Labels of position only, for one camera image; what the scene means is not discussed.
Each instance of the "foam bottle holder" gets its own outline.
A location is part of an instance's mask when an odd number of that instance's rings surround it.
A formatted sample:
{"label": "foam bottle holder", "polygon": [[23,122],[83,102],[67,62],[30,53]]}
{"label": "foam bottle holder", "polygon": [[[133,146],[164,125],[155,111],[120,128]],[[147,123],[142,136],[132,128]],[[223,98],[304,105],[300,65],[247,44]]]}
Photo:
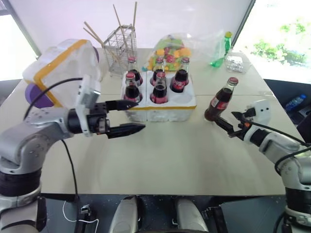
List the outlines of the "foam bottle holder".
{"label": "foam bottle holder", "polygon": [[[143,78],[143,83],[138,88],[143,98],[138,106],[126,111],[131,121],[186,121],[190,118],[196,107],[191,75],[189,75],[189,83],[185,86],[184,91],[182,93],[175,93],[170,89],[171,80],[175,73],[166,74],[168,102],[156,104],[150,100],[150,94],[154,89],[154,86],[150,83],[153,71],[141,72],[140,74]],[[125,93],[125,75],[123,75],[122,79],[122,99]]]}

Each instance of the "black floor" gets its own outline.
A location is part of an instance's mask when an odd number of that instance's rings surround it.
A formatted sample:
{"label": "black floor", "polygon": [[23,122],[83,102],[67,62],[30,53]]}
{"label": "black floor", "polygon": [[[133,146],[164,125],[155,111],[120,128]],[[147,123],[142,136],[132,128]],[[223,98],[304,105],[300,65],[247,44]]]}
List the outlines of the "black floor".
{"label": "black floor", "polygon": [[[81,195],[83,204],[90,204],[100,220],[97,233],[106,233],[119,202],[125,195]],[[143,202],[143,218],[141,231],[175,229],[172,218],[175,218],[173,200],[176,196],[140,196]],[[202,213],[211,232],[217,232],[212,217],[207,217],[205,210],[209,206],[217,206],[221,202],[226,226],[229,233],[261,233],[272,232],[273,225],[279,214],[284,210],[285,199],[283,196],[247,198],[246,197],[211,197],[189,196]],[[74,231],[75,223],[64,219],[62,213],[63,201],[47,200],[48,222],[44,233],[70,233]],[[69,219],[75,219],[75,206],[66,203],[65,212]],[[95,225],[88,224],[86,233],[93,233]]]}

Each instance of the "bottle cap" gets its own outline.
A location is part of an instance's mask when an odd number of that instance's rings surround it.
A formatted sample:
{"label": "bottle cap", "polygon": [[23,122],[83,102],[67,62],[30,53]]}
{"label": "bottle cap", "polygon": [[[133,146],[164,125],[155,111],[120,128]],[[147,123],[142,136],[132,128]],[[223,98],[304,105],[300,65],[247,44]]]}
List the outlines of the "bottle cap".
{"label": "bottle cap", "polygon": [[163,57],[158,57],[158,58],[156,59],[156,62],[157,62],[157,63],[163,63]]}
{"label": "bottle cap", "polygon": [[230,77],[228,79],[228,83],[232,84],[232,85],[237,85],[239,83],[239,80],[235,77]]}
{"label": "bottle cap", "polygon": [[127,58],[127,61],[128,61],[128,62],[135,62],[135,61],[136,61],[136,57],[134,57],[134,56],[129,56],[129,57]]}
{"label": "bottle cap", "polygon": [[157,76],[158,78],[163,79],[163,78],[165,78],[165,73],[164,73],[164,72],[158,72],[158,73],[156,74],[156,76]]}
{"label": "bottle cap", "polygon": [[231,38],[231,36],[232,36],[232,32],[226,32],[226,33],[225,33],[225,37]]}
{"label": "bottle cap", "polygon": [[132,72],[128,72],[125,77],[126,77],[126,79],[134,79],[135,78],[135,74],[132,73]]}
{"label": "bottle cap", "polygon": [[190,62],[190,59],[188,57],[183,57],[183,59],[181,59],[181,61],[183,63],[189,63]]}

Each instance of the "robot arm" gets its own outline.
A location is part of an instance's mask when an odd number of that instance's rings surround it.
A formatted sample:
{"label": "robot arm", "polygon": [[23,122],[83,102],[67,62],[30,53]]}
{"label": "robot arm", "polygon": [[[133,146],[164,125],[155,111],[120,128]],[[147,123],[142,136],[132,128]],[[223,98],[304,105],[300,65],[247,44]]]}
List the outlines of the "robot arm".
{"label": "robot arm", "polygon": [[145,127],[137,123],[110,127],[109,111],[127,110],[137,103],[128,100],[96,103],[98,87],[98,83],[85,76],[76,109],[38,109],[0,134],[0,232],[34,233],[44,228],[46,207],[39,196],[40,176],[46,153],[55,142],[78,133],[122,137]]}
{"label": "robot arm", "polygon": [[268,124],[270,119],[270,107],[267,100],[260,100],[248,106],[245,113],[232,112],[240,121],[240,130],[234,131],[233,126],[226,120],[218,117],[215,122],[227,131],[229,137],[255,144],[272,163],[278,163],[277,168],[282,177],[286,189],[287,206],[285,218],[290,225],[284,228],[292,232],[300,232],[311,229],[311,152],[307,151],[278,162],[286,155],[305,149],[297,141],[277,132],[269,132],[259,126],[253,125],[252,121]]}

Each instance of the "coca-cola bottle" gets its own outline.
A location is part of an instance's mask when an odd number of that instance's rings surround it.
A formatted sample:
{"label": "coca-cola bottle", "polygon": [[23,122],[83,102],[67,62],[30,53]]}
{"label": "coca-cola bottle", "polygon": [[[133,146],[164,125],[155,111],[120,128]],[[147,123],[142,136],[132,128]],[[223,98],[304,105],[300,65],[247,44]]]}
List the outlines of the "coca-cola bottle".
{"label": "coca-cola bottle", "polygon": [[150,99],[153,103],[166,103],[167,98],[167,87],[166,77],[164,72],[158,72],[156,74],[156,83],[153,92],[150,94]]}
{"label": "coca-cola bottle", "polygon": [[137,87],[137,83],[135,81],[135,74],[132,72],[128,72],[125,78],[126,88],[124,99],[139,103],[142,100],[142,94],[139,92],[139,89]]}
{"label": "coca-cola bottle", "polygon": [[214,121],[228,106],[232,98],[234,87],[238,84],[237,78],[231,77],[227,84],[217,92],[216,96],[211,100],[209,107],[205,110],[204,117],[206,120]]}
{"label": "coca-cola bottle", "polygon": [[127,58],[127,63],[128,63],[128,72],[132,72],[135,74],[135,81],[137,83],[137,86],[140,86],[142,84],[142,77],[136,65],[136,57],[129,56]]}
{"label": "coca-cola bottle", "polygon": [[154,74],[150,79],[150,83],[154,86],[156,83],[156,74],[158,72],[164,72],[164,60],[163,57],[157,57],[155,61]]}
{"label": "coca-cola bottle", "polygon": [[181,93],[184,91],[185,86],[189,83],[188,70],[189,70],[189,58],[183,57],[179,70],[171,80],[170,88],[173,92]]}

